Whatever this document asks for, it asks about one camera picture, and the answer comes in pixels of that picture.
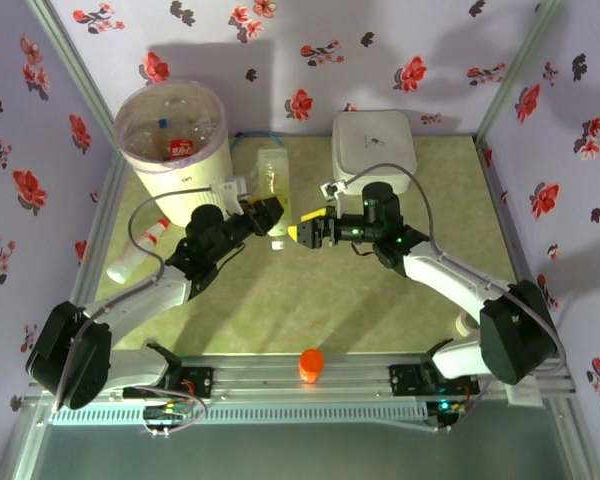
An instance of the white trash bin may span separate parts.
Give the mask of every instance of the white trash bin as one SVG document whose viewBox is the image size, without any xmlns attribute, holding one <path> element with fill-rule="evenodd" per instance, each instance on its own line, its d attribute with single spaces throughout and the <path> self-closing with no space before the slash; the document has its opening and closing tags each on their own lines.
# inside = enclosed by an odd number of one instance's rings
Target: white trash bin
<svg viewBox="0 0 600 480">
<path fill-rule="evenodd" d="M 167 80 L 138 90 L 120 107 L 114 129 L 118 147 L 151 196 L 206 187 L 233 175 L 224 108 L 200 83 Z M 192 151 L 182 138 L 193 141 Z M 171 223 L 181 227 L 206 203 L 225 211 L 220 195 L 211 193 L 157 201 Z"/>
</svg>

